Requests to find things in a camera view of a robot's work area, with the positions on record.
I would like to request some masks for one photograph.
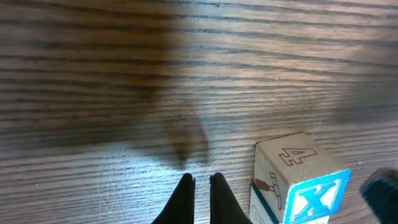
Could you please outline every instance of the printed number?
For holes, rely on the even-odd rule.
[[[288,166],[292,166],[294,164],[302,164],[303,158],[314,156],[318,154],[314,149],[283,149],[284,153],[279,154],[279,157],[286,163]]]

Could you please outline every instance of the block face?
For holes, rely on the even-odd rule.
[[[304,133],[260,142],[256,148],[262,151],[287,185],[348,169]]]
[[[293,186],[288,196],[284,223],[306,223],[336,213],[350,175],[350,170],[344,170]]]
[[[278,220],[282,220],[289,188],[261,150],[257,148],[254,160],[254,183]]]
[[[249,209],[249,218],[253,222],[253,224],[280,224],[275,215],[268,209],[269,212],[265,209],[264,203],[267,203],[264,198],[263,202],[259,198],[259,195],[254,190],[255,186],[252,186],[250,189],[250,209]],[[329,216],[322,217],[316,220],[312,220],[307,222],[308,224],[327,224],[329,221]]]

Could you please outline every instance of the wood grain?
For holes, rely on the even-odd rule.
[[[150,223],[184,172],[248,211],[254,144],[305,131],[398,166],[395,0],[0,1],[0,223]]]

